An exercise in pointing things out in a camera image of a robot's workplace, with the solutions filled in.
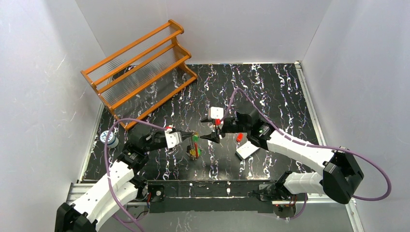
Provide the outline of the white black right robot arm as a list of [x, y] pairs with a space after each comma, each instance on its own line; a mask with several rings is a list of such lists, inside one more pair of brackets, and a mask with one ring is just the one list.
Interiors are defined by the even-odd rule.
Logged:
[[237, 112], [223, 118], [223, 109], [211, 107], [202, 123], [212, 123], [214, 130], [207, 139], [219, 143], [228, 133], [245, 133], [252, 145], [300, 161], [312, 169], [310, 173], [286, 171], [273, 184], [254, 191], [271, 200], [287, 199], [301, 193], [325, 194], [337, 203], [347, 204], [353, 197], [364, 174], [353, 154], [347, 149], [326, 149], [276, 129], [257, 110]]

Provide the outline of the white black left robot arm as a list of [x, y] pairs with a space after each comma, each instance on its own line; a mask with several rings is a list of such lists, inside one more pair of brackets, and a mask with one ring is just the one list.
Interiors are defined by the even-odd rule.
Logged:
[[193, 132], [167, 127], [129, 139], [107, 173], [86, 193], [63, 203], [56, 214], [56, 232], [97, 232], [118, 210], [137, 198], [146, 181], [138, 172], [148, 162], [148, 153], [162, 148], [174, 148], [191, 138]]

